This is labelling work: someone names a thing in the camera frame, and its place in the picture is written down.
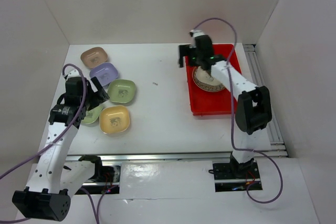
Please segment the green square plate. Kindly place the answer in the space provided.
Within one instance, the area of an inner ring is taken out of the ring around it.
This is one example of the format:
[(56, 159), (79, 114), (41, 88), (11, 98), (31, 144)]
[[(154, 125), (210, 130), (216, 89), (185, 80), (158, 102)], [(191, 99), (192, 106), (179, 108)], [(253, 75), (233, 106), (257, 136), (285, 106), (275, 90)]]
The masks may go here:
[(135, 96), (136, 88), (135, 83), (131, 80), (115, 79), (108, 87), (109, 101), (121, 104), (129, 103)]
[(103, 110), (103, 106), (99, 105), (96, 108), (89, 110), (86, 112), (86, 116), (83, 120), (81, 120), (82, 124), (92, 124), (94, 123), (100, 116), (101, 111)]

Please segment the purple square plate back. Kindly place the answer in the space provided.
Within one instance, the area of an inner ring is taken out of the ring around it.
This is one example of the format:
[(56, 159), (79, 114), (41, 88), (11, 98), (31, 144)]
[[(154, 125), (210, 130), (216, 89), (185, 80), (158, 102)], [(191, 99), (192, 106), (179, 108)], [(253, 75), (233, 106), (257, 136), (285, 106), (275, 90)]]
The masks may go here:
[(91, 69), (89, 76), (90, 78), (96, 77), (99, 83), (106, 87), (119, 77), (119, 72), (113, 64), (104, 62)]

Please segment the round floral ceramic plate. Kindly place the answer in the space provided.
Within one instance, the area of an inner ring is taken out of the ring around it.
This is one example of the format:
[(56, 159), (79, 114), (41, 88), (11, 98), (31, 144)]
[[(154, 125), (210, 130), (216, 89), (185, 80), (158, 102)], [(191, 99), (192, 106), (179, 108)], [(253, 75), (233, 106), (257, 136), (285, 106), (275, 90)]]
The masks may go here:
[(206, 92), (220, 92), (226, 89), (221, 82), (210, 76), (201, 67), (194, 67), (192, 78), (194, 83)]

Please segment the yellow square plate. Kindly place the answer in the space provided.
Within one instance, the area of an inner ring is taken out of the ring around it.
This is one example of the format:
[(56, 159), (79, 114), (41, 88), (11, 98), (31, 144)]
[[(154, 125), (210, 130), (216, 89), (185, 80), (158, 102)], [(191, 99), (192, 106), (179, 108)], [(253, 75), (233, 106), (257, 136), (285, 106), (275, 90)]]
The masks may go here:
[(104, 134), (120, 133), (130, 126), (130, 113), (122, 105), (104, 108), (99, 116), (100, 130)]

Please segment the pink square panda plate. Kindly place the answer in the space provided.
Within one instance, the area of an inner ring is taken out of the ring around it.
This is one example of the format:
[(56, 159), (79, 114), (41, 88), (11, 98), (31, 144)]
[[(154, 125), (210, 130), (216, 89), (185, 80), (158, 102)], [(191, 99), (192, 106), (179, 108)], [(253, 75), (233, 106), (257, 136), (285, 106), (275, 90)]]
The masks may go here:
[(108, 60), (108, 54), (101, 47), (94, 47), (83, 52), (80, 56), (83, 64), (88, 68), (94, 68)]

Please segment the beige square panda plate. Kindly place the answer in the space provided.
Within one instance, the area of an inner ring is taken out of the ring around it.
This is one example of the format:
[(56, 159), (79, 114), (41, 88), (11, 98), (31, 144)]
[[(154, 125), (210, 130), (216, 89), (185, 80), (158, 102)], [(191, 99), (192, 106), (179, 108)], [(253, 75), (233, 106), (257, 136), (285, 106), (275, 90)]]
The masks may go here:
[(197, 68), (196, 79), (199, 82), (210, 85), (210, 86), (218, 86), (222, 84), (220, 81), (212, 77), (210, 74), (208, 74), (207, 71), (203, 70), (201, 67)]

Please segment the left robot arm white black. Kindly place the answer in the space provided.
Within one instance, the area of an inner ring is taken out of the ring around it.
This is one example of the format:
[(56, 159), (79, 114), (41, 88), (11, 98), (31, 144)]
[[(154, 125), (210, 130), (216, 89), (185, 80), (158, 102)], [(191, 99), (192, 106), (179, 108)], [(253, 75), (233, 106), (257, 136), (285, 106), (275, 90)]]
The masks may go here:
[(12, 197), (24, 217), (63, 221), (72, 196), (82, 184), (103, 178), (105, 171), (98, 156), (83, 155), (71, 167), (66, 167), (65, 162), (86, 112), (108, 98), (96, 77), (67, 78), (65, 92), (50, 111), (46, 150), (40, 155), (25, 189), (15, 191)]

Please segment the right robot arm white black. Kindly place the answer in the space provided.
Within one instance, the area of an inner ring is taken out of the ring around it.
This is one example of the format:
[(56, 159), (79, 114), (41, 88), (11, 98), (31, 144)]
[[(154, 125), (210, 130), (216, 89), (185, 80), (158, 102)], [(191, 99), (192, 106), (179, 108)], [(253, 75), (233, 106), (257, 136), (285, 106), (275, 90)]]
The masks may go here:
[(272, 119), (269, 90), (248, 81), (232, 66), (230, 59), (235, 53), (234, 48), (228, 56), (222, 56), (215, 53), (209, 35), (193, 29), (190, 36), (190, 44), (179, 46), (179, 65), (183, 67), (183, 59), (186, 58), (188, 65), (200, 67), (229, 90), (232, 106), (231, 131), (240, 133), (238, 140), (231, 136), (233, 151), (229, 172), (235, 178), (243, 177), (252, 168), (259, 133)]

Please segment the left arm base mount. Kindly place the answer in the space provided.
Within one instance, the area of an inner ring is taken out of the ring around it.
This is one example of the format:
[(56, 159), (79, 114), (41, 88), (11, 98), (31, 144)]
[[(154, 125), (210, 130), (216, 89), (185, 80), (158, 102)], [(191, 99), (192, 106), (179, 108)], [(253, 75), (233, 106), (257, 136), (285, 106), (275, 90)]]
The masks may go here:
[(106, 172), (98, 179), (89, 179), (83, 185), (87, 192), (91, 195), (116, 195), (120, 193), (120, 165), (104, 166)]

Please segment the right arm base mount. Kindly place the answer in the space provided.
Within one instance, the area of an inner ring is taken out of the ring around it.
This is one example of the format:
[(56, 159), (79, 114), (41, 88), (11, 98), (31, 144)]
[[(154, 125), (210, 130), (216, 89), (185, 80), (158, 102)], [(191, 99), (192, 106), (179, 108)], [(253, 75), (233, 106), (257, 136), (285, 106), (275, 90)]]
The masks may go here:
[(246, 191), (248, 186), (250, 186), (249, 190), (263, 188), (256, 162), (251, 168), (238, 175), (231, 171), (229, 163), (213, 163), (213, 168), (209, 169), (208, 173), (214, 177), (216, 192)]

